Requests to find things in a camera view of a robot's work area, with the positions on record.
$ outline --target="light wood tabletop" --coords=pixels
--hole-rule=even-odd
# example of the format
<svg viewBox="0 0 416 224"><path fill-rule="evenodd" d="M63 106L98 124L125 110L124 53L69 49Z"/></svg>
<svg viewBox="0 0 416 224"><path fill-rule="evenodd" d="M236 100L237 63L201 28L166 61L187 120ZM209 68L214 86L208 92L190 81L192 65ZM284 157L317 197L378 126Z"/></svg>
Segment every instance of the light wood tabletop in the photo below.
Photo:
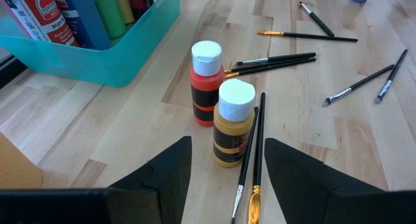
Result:
<svg viewBox="0 0 416 224"><path fill-rule="evenodd" d="M257 35L321 34L307 4L336 36L357 43ZM0 90L0 131L44 174L44 188L104 187L182 136L192 136L183 223L229 223L240 166L213 158L213 128L193 120L191 46L214 40L236 61L316 52L317 61L241 76L266 92L273 137L384 190L416 189L416 0L182 0L182 14L131 84L112 88L25 71ZM323 100L394 64L409 49L384 100L388 74L334 104ZM253 158L237 223L246 223ZM285 223L263 160L260 223Z"/></svg>

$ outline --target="yellow ochre paint bottle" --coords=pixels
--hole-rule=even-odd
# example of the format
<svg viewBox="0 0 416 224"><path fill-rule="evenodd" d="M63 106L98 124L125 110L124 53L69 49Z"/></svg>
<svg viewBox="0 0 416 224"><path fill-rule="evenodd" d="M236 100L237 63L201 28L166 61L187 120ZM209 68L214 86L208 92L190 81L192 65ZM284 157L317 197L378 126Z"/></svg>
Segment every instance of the yellow ochre paint bottle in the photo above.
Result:
<svg viewBox="0 0 416 224"><path fill-rule="evenodd" d="M241 163L252 127L255 90L251 84L230 79L221 84L214 108L214 159L221 166Z"/></svg>

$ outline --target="black paintbrush handle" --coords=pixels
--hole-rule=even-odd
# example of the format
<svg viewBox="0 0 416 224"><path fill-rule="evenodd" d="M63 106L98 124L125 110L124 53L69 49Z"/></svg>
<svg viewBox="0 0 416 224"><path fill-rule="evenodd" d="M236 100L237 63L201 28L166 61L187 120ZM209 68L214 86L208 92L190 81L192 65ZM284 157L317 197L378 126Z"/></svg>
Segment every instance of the black paintbrush handle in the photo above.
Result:
<svg viewBox="0 0 416 224"><path fill-rule="evenodd" d="M250 153L252 151L252 143L254 138L254 131L255 131L255 124L257 123L257 115L259 113L259 107L254 107L254 119L252 129L250 130L250 135L248 137L248 144L246 148L246 153L244 154L244 158L242 159L241 164L241 171L240 171L240 178L239 178L239 185L243 185L246 182L247 176L247 168L248 168L248 161L250 160Z"/></svg>
<svg viewBox="0 0 416 224"><path fill-rule="evenodd" d="M395 78L395 76L396 76L396 74L397 74L397 72L398 72L398 69L399 69L399 68L400 68L400 66L402 65L403 60L404 60L404 57L406 57L406 55L407 55L408 51L409 51L408 49L405 49L405 50L403 51L402 56L400 56L400 58L398 59L398 61L397 61L396 65L395 65L395 68L393 69L393 71L391 72L391 74L390 74L390 76L389 76L389 78L388 78L387 80L389 80L389 81L393 81L393 79Z"/></svg>
<svg viewBox="0 0 416 224"><path fill-rule="evenodd" d="M266 94L261 93L260 99L260 112L259 112L259 125L257 126L257 142L255 147L254 157L254 172L253 172L253 185L260 186L261 183L261 163L263 160L263 133L265 129L265 103Z"/></svg>
<svg viewBox="0 0 416 224"><path fill-rule="evenodd" d="M304 64L304 63L307 63L307 62L314 62L316 60L317 60L316 58L308 58L306 60L301 60L301 61L297 61L297 62L286 62L284 64L280 64L280 65L276 65L276 66L265 66L263 68L250 69L248 71L241 71L241 72L239 72L239 75L249 75L249 74L259 73L259 72L263 72L263 71L270 71L271 69L286 68L286 67L289 67L289 66Z"/></svg>
<svg viewBox="0 0 416 224"><path fill-rule="evenodd" d="M231 72L242 72L242 71L248 71L248 70L251 70L251 69L266 68L266 67L269 67L269 66L276 66L276 65L280 65L280 64L286 64L288 62L306 61L308 59L309 58L300 58L300 59L286 60L286 61L281 61L281 62L271 62L271 63L260 64L260 65L255 65L255 66L244 66L244 67L240 67L240 68L233 68L233 69L231 69Z"/></svg>
<svg viewBox="0 0 416 224"><path fill-rule="evenodd" d="M355 84L351 85L351 89L355 90L356 88L360 87L361 85L365 84L366 82L371 81L372 79L376 78L377 76L391 70L394 68L395 65L391 64L390 66L387 66L386 68L381 69L380 71L377 71L376 73L369 75L368 77L365 77L364 79L356 82Z"/></svg>
<svg viewBox="0 0 416 224"><path fill-rule="evenodd" d="M319 27L328 35L328 36L334 36L333 32L331 31L331 29L325 25L324 22L322 22L322 20L320 20L320 18L313 12L311 12L309 14L309 16L311 16L311 18L319 25Z"/></svg>
<svg viewBox="0 0 416 224"><path fill-rule="evenodd" d="M283 55L283 56L273 56L268 58L268 62L281 62L281 61L288 61L288 60L295 60L301 58L312 58L316 56L316 53L303 53L297 55Z"/></svg>
<svg viewBox="0 0 416 224"><path fill-rule="evenodd" d="M283 36L294 37L294 38L335 40L335 41L343 41L343 42L358 42L358 39L355 39L355 38L340 38L340 37L336 37L336 36L321 36L321 35L293 33L293 32L284 32Z"/></svg>

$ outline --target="teal plastic bin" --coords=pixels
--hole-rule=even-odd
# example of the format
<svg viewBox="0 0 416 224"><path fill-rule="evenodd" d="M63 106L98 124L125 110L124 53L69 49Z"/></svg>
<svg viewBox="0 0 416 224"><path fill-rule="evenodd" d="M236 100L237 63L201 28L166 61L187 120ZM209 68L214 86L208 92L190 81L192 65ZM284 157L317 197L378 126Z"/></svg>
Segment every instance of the teal plastic bin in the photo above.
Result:
<svg viewBox="0 0 416 224"><path fill-rule="evenodd" d="M180 15L180 9L181 0L157 0L120 42L106 51L10 36L20 30L7 16L0 21L0 46L33 71L121 87L133 80Z"/></svg>

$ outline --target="gold ferrule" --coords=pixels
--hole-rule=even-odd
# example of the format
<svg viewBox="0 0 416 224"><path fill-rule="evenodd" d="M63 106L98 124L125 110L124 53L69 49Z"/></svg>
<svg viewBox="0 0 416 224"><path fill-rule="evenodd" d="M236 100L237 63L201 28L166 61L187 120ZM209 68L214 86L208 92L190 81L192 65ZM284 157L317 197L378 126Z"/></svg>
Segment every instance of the gold ferrule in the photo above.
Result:
<svg viewBox="0 0 416 224"><path fill-rule="evenodd" d="M261 211L260 186L253 186L248 207L248 224L258 224Z"/></svg>
<svg viewBox="0 0 416 224"><path fill-rule="evenodd" d="M276 32L276 31L258 31L258 34L262 35L271 35L271 36L283 36L284 32Z"/></svg>
<svg viewBox="0 0 416 224"><path fill-rule="evenodd" d="M224 75L224 79L231 79L234 77L238 77L240 75L240 73L238 72L234 72L234 73L228 73L227 75Z"/></svg>

